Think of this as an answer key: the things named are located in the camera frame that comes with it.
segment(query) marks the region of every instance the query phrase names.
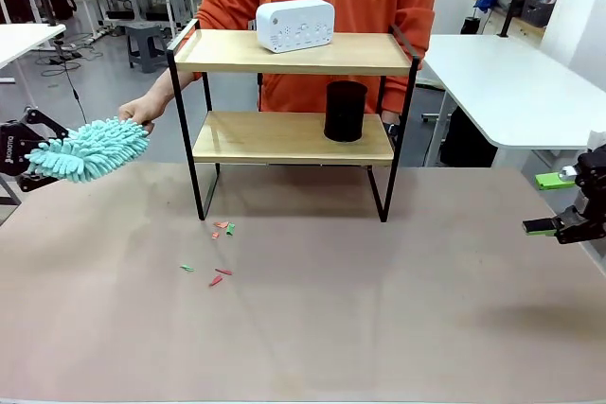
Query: white box device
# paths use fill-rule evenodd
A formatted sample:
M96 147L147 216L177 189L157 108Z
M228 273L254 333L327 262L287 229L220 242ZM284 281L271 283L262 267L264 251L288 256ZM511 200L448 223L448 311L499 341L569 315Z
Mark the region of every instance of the white box device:
M257 9L257 39L279 53L322 46L332 41L334 7L323 0L289 0Z

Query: wooden shelf board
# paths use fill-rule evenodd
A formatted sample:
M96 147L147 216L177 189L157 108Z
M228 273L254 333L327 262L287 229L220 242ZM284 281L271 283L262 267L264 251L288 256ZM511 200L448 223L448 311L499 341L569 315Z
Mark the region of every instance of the wooden shelf board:
M324 114L208 113L193 147L197 163L390 166L394 157L381 119L366 114L362 138L324 136Z
M407 76L410 61L386 33L336 33L331 44L274 54L249 30L196 30L175 57L183 71Z

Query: small litter piece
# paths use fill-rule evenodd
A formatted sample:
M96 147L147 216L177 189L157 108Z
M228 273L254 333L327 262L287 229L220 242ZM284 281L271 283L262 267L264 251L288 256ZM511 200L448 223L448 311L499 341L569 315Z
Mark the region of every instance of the small litter piece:
M215 279L213 279L208 286L210 288L212 288L213 286L215 286L216 284L221 283L222 281L223 281L223 278L221 277L220 274L218 274L217 276L215 276Z

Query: stool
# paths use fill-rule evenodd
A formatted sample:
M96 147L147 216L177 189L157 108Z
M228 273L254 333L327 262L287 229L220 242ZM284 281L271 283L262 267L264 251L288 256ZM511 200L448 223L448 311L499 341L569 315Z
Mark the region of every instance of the stool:
M143 73L153 73L155 65L166 61L167 47L162 38L160 27L133 24L124 28L126 29L126 44L129 50L129 65L133 68L133 63L139 63ZM155 47L154 38L159 39L162 49ZM136 51L133 51L131 40L136 41Z

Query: backpack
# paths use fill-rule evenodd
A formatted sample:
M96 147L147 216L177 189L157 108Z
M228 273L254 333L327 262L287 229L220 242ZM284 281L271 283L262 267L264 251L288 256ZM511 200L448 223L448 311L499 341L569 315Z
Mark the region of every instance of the backpack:
M50 0L50 5L55 12L55 18L59 20L71 18L74 11L78 10L74 0Z

